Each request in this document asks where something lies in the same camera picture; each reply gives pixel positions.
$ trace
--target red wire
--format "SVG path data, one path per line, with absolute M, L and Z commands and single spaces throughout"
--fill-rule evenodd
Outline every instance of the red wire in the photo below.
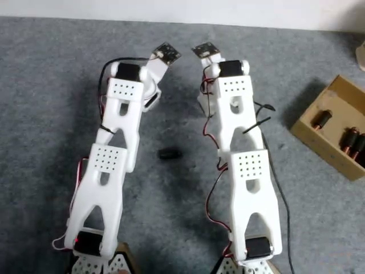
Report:
M 206 122 L 204 124 L 204 127 L 203 127 L 203 136 L 210 137 L 211 140 L 216 145 L 217 149 L 219 150 L 219 144 L 218 144 L 216 138 L 214 137 L 214 135 L 206 132 L 206 128 L 207 128 L 208 122 L 210 120 L 210 101 L 209 101 L 209 95 L 213 95 L 212 92 L 209 92 L 208 91 L 208 84 L 212 84 L 212 83 L 214 83 L 214 81 L 215 81 L 214 78 L 206 78 L 205 77 L 205 69 L 204 69 L 204 71 L 203 71 L 203 77 L 202 77 L 202 82 L 200 84 L 200 91 L 201 91 L 202 94 L 206 95 L 207 96 L 207 99 L 208 99 L 208 118 L 207 118 L 207 120 L 206 120 Z M 211 217 L 210 213 L 209 213 L 209 200 L 210 200 L 210 197 L 211 197 L 211 195 L 212 195 L 212 193 L 214 191 L 214 188 L 216 187 L 218 181 L 221 179 L 221 176 L 228 169 L 228 164 L 227 163 L 224 163 L 223 165 L 220 166 L 221 161 L 222 161 L 222 158 L 219 157 L 219 160 L 218 160 L 218 163 L 217 163 L 217 169 L 219 171 L 221 171 L 221 173 L 219 174 L 218 178 L 216 179 L 216 181 L 213 184 L 212 189 L 210 190 L 208 196 L 206 197 L 206 200 L 205 200 L 205 214 L 206 214 L 206 216 L 208 217 L 208 219 L 211 222 L 213 222 L 215 224 L 219 224 L 219 225 L 223 226 L 225 229 L 227 229 L 229 232 L 231 232 L 232 230 L 230 229 L 230 227 L 227 224 L 225 224 L 223 221 L 218 221 L 216 219 L 213 219 Z M 228 242 L 228 245 L 223 250 L 223 256 L 225 258 L 233 257 L 233 254 L 232 253 L 228 253 L 229 252 L 229 248 L 230 248 L 231 245 L 232 245 L 232 241 L 229 241 Z
M 225 224 L 224 222 L 222 222 L 222 221 L 218 221 L 218 220 L 216 220 L 216 219 L 213 219 L 213 218 L 211 217 L 210 213 L 209 213 L 209 200 L 210 200 L 210 197 L 211 197 L 211 195 L 212 195 L 212 193 L 213 193 L 213 190 L 215 189 L 215 187 L 216 187 L 216 185 L 217 185 L 218 181 L 221 179 L 221 177 L 222 177 L 223 173 L 224 173 L 227 169 L 228 169 L 228 168 L 224 168 L 224 169 L 221 171 L 221 173 L 219 174 L 219 176 L 218 176 L 217 180 L 214 182 L 212 189 L 210 190 L 209 194 L 207 195 L 207 197 L 206 197 L 206 199 L 205 199 L 205 214 L 206 214 L 206 216 L 208 217 L 208 219 L 209 219 L 211 222 L 213 222 L 213 223 L 215 223 L 215 224 L 219 224 L 219 225 L 223 226 L 225 229 L 227 229 L 229 232 L 231 232 L 231 229 L 230 229 L 230 227 L 229 227 L 228 225 L 226 225 L 226 224 Z
M 208 84 L 212 84 L 212 83 L 214 83 L 214 81 L 215 81 L 215 78 L 206 78 L 205 77 L 205 73 L 203 73 L 202 82 L 200 84 L 200 91 L 204 95 L 207 96 L 207 100 L 208 100 L 208 118 L 206 119 L 206 122 L 205 122 L 204 127 L 203 127 L 203 136 L 210 137 L 211 140 L 216 145 L 217 149 L 219 150 L 219 144 L 217 142 L 217 139 L 214 137 L 213 134 L 210 134 L 210 133 L 207 133 L 206 132 L 206 128 L 208 127 L 208 123 L 209 123 L 209 120 L 210 120 L 210 117 L 211 117 L 211 115 L 210 115 L 210 100 L 209 100 L 209 95 L 213 95 L 213 93 L 211 93 L 211 92 L 208 91 Z M 227 163 L 225 163 L 225 164 L 223 164 L 223 165 L 220 166 L 221 161 L 222 161 L 222 158 L 219 157 L 219 160 L 218 160 L 218 163 L 217 163 L 217 169 L 219 171 L 224 170 L 228 166 Z

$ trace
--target cable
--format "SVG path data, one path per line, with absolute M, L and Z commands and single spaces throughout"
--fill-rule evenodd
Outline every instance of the cable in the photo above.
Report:
M 269 104 L 264 104 L 264 105 L 260 105 L 260 108 L 257 110 L 256 112 L 256 116 L 259 114 L 259 112 L 264 108 L 264 106 L 270 106 L 271 107 L 271 110 L 274 110 L 275 111 L 275 108 Z M 295 274 L 295 271 L 294 271 L 294 267 L 293 267 L 293 262 L 291 260 L 291 244 L 290 244 L 290 208 L 289 208 L 289 204 L 287 203 L 286 201 L 286 197 L 285 197 L 285 194 L 283 192 L 283 189 L 281 188 L 281 184 L 279 182 L 279 179 L 278 179 L 278 175 L 276 173 L 276 170 L 275 170 L 275 167 L 274 167 L 274 163 L 273 163 L 273 157 L 271 155 L 271 151 L 270 151 L 270 148 L 269 148 L 269 144 L 267 143 L 267 140 L 264 136 L 263 133 L 261 133 L 262 135 L 262 140 L 263 140 L 263 143 L 267 149 L 267 154 L 269 156 L 269 163 L 270 163 L 270 168 L 273 172 L 273 176 L 274 176 L 274 179 L 275 179 L 275 183 L 279 189 L 279 192 L 280 192 L 280 195 L 281 195 L 281 198 L 284 202 L 284 206 L 285 206 L 285 209 L 286 209 L 286 216 L 287 216 L 287 219 L 286 219 L 286 223 L 287 223 L 287 256 L 288 256 L 288 261 L 289 261 L 289 266 L 290 266 L 290 270 L 291 270 L 291 273 L 292 274 Z
M 217 179 L 216 179 L 216 181 L 214 182 L 212 189 L 210 190 L 209 194 L 207 195 L 207 197 L 206 197 L 206 199 L 205 199 L 205 214 L 206 214 L 206 216 L 208 217 L 208 219 L 209 219 L 212 223 L 214 223 L 214 224 L 219 224 L 219 225 L 221 225 L 222 227 L 224 227 L 225 229 L 227 229 L 229 232 L 231 232 L 232 230 L 230 229 L 230 227 L 229 227 L 226 223 L 224 223 L 223 221 L 218 221 L 218 220 L 216 220 L 216 219 L 213 219 L 213 218 L 211 217 L 210 213 L 209 213 L 209 200 L 210 200 L 210 197 L 211 197 L 211 195 L 212 195 L 212 193 L 213 193 L 213 191 L 214 191 L 214 189 L 215 189 L 215 187 L 216 187 L 217 183 L 218 183 L 218 182 L 219 182 L 219 180 L 221 179 L 221 177 L 222 177 L 223 173 L 224 173 L 225 171 L 227 171 L 227 170 L 228 170 L 228 168 L 227 168 L 227 167 L 225 167 L 225 168 L 221 171 L 221 173 L 219 174 L 218 178 L 217 178 Z M 229 257 L 232 257 L 232 256 L 233 256 L 233 254 L 232 254 L 232 253 L 227 254 L 231 245 L 232 245 L 232 241 L 229 241 L 229 242 L 228 242 L 228 245 L 227 245 L 227 246 L 224 248 L 224 250 L 223 250 L 223 253 L 222 253 L 222 254 L 223 254 L 223 256 L 224 256 L 225 258 L 229 258 Z
M 260 104 L 260 103 L 258 103 L 256 101 L 253 101 L 253 103 L 256 104 L 256 105 L 258 105 L 258 106 L 260 106 L 260 107 L 264 107 L 264 108 L 266 108 L 268 110 L 276 111 L 276 109 L 272 105 L 270 105 L 270 104 Z
M 211 195 L 212 195 L 212 193 L 213 193 L 213 191 L 214 191 L 214 189 L 215 189 L 215 187 L 216 187 L 217 183 L 219 182 L 219 180 L 221 179 L 221 177 L 222 177 L 223 173 L 224 173 L 226 170 L 228 170 L 228 168 L 225 168 L 224 170 L 222 170 L 222 171 L 221 171 L 221 173 L 219 174 L 218 178 L 217 178 L 217 179 L 216 179 L 216 181 L 214 182 L 212 189 L 210 190 L 209 194 L 207 195 L 207 197 L 206 197 L 206 199 L 205 199 L 205 214 L 206 214 L 206 216 L 208 217 L 208 219 L 209 219 L 211 222 L 213 222 L 213 223 L 215 223 L 215 224 L 219 224 L 219 225 L 223 226 L 225 229 L 227 229 L 229 232 L 231 232 L 231 229 L 230 229 L 230 227 L 229 227 L 228 225 L 226 225 L 226 224 L 225 224 L 224 222 L 222 222 L 222 221 L 218 221 L 218 220 L 216 220 L 216 219 L 213 219 L 213 218 L 210 216 L 210 213 L 209 213 L 209 200 L 210 200 L 210 197 L 211 197 Z
M 105 73 L 107 66 L 109 66 L 111 63 L 118 62 L 118 61 L 150 61 L 150 60 L 154 60 L 154 59 L 155 58 L 149 59 L 149 58 L 145 58 L 145 57 L 120 57 L 120 58 L 112 59 L 104 64 L 104 66 L 102 68 L 102 72 L 100 73 L 99 83 L 98 83 L 98 101 L 99 101 L 100 120 L 103 120 L 103 114 L 104 114 L 104 105 L 102 102 L 102 96 L 103 96 L 102 83 L 103 83 L 103 77 L 104 77 L 104 73 Z
M 100 128 L 101 128 L 102 130 L 108 131 L 108 132 L 109 132 L 109 133 L 111 133 L 111 134 L 115 134 L 115 132 L 111 131 L 109 128 L 107 128 L 107 127 L 103 126 L 102 124 L 100 124 Z
M 257 126 L 259 126 L 260 124 L 262 124 L 262 123 L 265 123 L 266 121 L 268 121 L 268 120 L 270 120 L 271 119 L 271 117 L 267 117 L 267 118 L 265 118 L 265 119 L 263 119 L 263 120 L 261 120 L 261 121 L 258 121 L 258 122 L 256 122 L 256 124 L 254 124 L 253 126 L 250 126 L 247 130 L 245 130 L 244 132 L 242 132 L 243 134 L 246 134 L 247 132 L 249 132 L 250 130 L 252 130 L 253 128 L 255 128 L 255 127 L 257 127 Z
M 201 91 L 201 93 L 202 94 L 204 94 L 204 95 L 206 95 L 207 97 L 207 103 L 208 103 L 208 118 L 206 119 L 206 122 L 205 122 L 205 124 L 204 124 L 204 127 L 203 127 L 203 136 L 208 136 L 208 137 L 210 137 L 211 138 L 211 140 L 214 142 L 214 144 L 216 145 L 216 147 L 217 147 L 217 149 L 219 150 L 219 144 L 218 144 L 218 141 L 217 141 L 217 139 L 214 137 L 214 135 L 213 134 L 210 134 L 210 133 L 207 133 L 206 132 L 206 128 L 207 128 L 207 126 L 208 126 L 208 123 L 209 123 L 209 121 L 210 121 L 210 118 L 212 117 L 211 116 L 211 114 L 210 114 L 210 99 L 209 99 L 209 95 L 213 95 L 213 93 L 212 92 L 209 92 L 208 91 L 208 86 L 207 86 L 207 91 L 205 92 L 205 83 L 207 83 L 207 85 L 208 84 L 212 84 L 212 83 L 214 83 L 214 81 L 216 80 L 216 78 L 205 78 L 205 69 L 204 69 L 204 71 L 203 71 L 203 80 L 202 80 L 202 82 L 201 82 L 201 84 L 200 84 L 200 91 Z M 218 159 L 218 163 L 217 163 L 217 169 L 219 170 L 219 171 L 222 171 L 222 170 L 224 170 L 227 166 L 228 166 L 228 164 L 227 163 L 224 163 L 223 165 L 221 165 L 220 166 L 220 164 L 221 164 L 221 161 L 222 161 L 222 158 L 221 157 L 219 157 L 219 159 Z
M 71 216 L 71 210 L 72 210 L 72 206 L 74 205 L 74 200 L 75 200 L 75 197 L 76 197 L 77 189 L 79 188 L 80 183 L 81 183 L 81 179 L 82 179 L 82 163 L 83 163 L 84 160 L 87 160 L 87 159 L 89 159 L 89 157 L 83 157 L 83 158 L 81 158 L 81 160 L 79 160 L 79 163 L 78 163 L 78 169 L 77 169 L 77 172 L 76 172 L 76 183 L 75 183 L 74 194 L 72 195 L 70 206 L 68 207 L 69 216 Z M 65 236 L 66 236 L 66 232 L 61 237 L 59 237 L 57 239 L 54 239 L 52 241 L 52 247 L 53 247 L 54 250 L 61 251 L 61 250 L 67 250 L 68 249 L 66 247 L 56 247 L 55 246 L 55 243 L 59 240 L 62 240 Z

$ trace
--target small black object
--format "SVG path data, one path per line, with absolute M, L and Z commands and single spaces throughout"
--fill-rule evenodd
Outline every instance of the small black object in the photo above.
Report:
M 267 257 L 271 254 L 270 242 L 267 237 L 246 240 L 247 260 Z
M 156 48 L 152 53 L 168 66 L 181 57 L 181 54 L 167 42 Z
M 134 82 L 141 82 L 139 78 L 139 71 L 141 67 L 136 64 L 128 64 L 128 63 L 119 63 L 118 71 L 115 75 L 115 78 L 122 80 L 129 80 Z
M 200 58 L 200 59 L 204 59 L 207 58 L 209 56 L 212 56 L 214 54 L 219 53 L 219 49 L 217 49 L 215 47 L 215 45 L 213 45 L 210 42 L 198 45 L 196 47 L 192 48 L 192 51 Z
M 80 253 L 100 256 L 99 247 L 102 240 L 103 235 L 80 231 L 74 249 Z
M 148 100 L 148 102 L 144 105 L 144 107 L 146 107 L 146 108 L 149 107 L 157 99 L 157 97 L 158 97 L 158 94 L 155 93 L 154 96 L 152 96 L 151 99 Z
M 239 60 L 220 62 L 219 67 L 221 69 L 219 77 L 242 76 L 244 74 L 242 63 Z
M 313 127 L 318 130 L 325 126 L 325 124 L 332 118 L 332 111 L 330 110 L 324 110 L 318 116 L 318 119 L 313 123 Z
M 166 147 L 159 150 L 161 160 L 177 159 L 182 157 L 183 153 L 177 147 Z
M 358 162 L 358 164 L 360 164 L 360 166 L 365 168 L 365 150 L 363 150 L 362 152 L 359 152 L 358 157 L 356 157 L 356 162 Z
M 361 134 L 356 138 L 355 144 L 352 150 L 362 152 L 365 148 L 365 134 Z

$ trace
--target hole pattern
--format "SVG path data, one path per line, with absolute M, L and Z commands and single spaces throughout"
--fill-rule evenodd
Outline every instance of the hole pattern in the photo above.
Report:
M 128 80 L 111 78 L 108 88 L 108 96 L 122 100 L 140 100 L 143 93 L 143 84 Z
M 72 274 L 99 274 L 102 271 L 102 265 L 88 261 L 86 257 L 80 257 L 72 267 Z
M 94 167 L 98 171 L 112 173 L 116 170 L 119 158 L 124 156 L 121 150 L 125 149 L 94 144 L 92 150 L 93 155 L 91 155 L 91 158 L 94 160 Z
M 232 262 L 231 259 L 223 259 L 219 269 L 216 272 L 217 274 L 238 274 L 239 268 Z
M 128 264 L 125 262 L 124 256 L 121 254 L 116 255 L 112 259 L 108 269 L 106 269 L 106 273 L 113 274 L 117 273 L 119 270 L 129 271 Z
M 244 152 L 237 159 L 236 170 L 240 178 L 256 179 L 261 177 L 263 172 L 261 151 Z
M 221 96 L 241 96 L 248 89 L 250 82 L 244 76 L 220 79 Z

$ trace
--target black wire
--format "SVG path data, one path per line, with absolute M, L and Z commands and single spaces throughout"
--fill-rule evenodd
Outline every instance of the black wire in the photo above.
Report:
M 107 127 L 103 126 L 102 124 L 100 125 L 100 128 L 101 128 L 102 130 L 108 131 L 108 132 L 109 132 L 109 133 L 111 133 L 111 134 L 115 134 L 115 132 L 111 131 L 109 128 L 107 128 Z
M 249 132 L 250 130 L 252 130 L 253 128 L 259 126 L 262 123 L 265 123 L 266 121 L 270 120 L 271 117 L 267 117 L 261 121 L 258 121 L 256 124 L 254 124 L 253 126 L 250 126 L 247 130 L 245 130 L 244 132 L 242 132 L 243 134 L 246 134 L 247 132 Z
M 272 105 L 270 105 L 270 104 L 260 104 L 260 103 L 258 103 L 256 101 L 253 101 L 253 102 L 254 102 L 254 104 L 256 104 L 256 105 L 258 105 L 260 107 L 266 108 L 268 110 L 276 111 L 276 109 Z
M 99 112 L 100 112 L 101 120 L 103 120 L 103 109 L 102 109 L 102 102 L 101 102 L 102 95 L 103 95 L 102 94 L 102 83 L 103 83 L 103 77 L 104 77 L 104 73 L 105 73 L 107 66 L 109 66 L 111 63 L 118 62 L 118 61 L 148 61 L 148 60 L 150 60 L 150 59 L 145 58 L 145 57 L 120 57 L 120 58 L 112 59 L 104 64 L 102 72 L 100 73 L 99 83 L 98 83 L 98 102 L 99 102 Z
M 256 112 L 256 116 L 259 114 L 259 112 L 263 109 L 264 105 L 261 105 L 260 108 L 257 110 Z M 291 273 L 292 274 L 295 274 L 295 271 L 294 271 L 294 267 L 293 267 L 293 262 L 291 261 L 291 244 L 290 244 L 290 208 L 289 208 L 289 205 L 286 201 L 286 198 L 285 198 L 285 195 L 284 195 L 284 192 L 283 192 L 283 189 L 281 188 L 281 185 L 280 185 L 280 182 L 279 182 L 279 179 L 278 179 L 278 175 L 276 174 L 276 171 L 275 171 L 275 167 L 274 167 L 274 163 L 273 163 L 273 157 L 271 156 L 271 152 L 270 152 L 270 148 L 269 148 L 269 145 L 267 143 L 267 140 L 264 136 L 263 133 L 261 133 L 262 135 L 262 140 L 263 140 L 263 143 L 267 149 L 267 154 L 269 156 L 269 163 L 270 163 L 270 167 L 271 167 L 271 170 L 273 172 L 273 176 L 274 176 L 274 179 L 275 179 L 275 183 L 279 189 L 279 192 L 280 192 L 280 195 L 281 195 L 281 198 L 284 202 L 284 206 L 285 206 L 285 209 L 286 209 L 286 224 L 287 224 L 287 256 L 288 256 L 288 261 L 289 261 L 289 266 L 290 266 L 290 270 L 291 270 Z

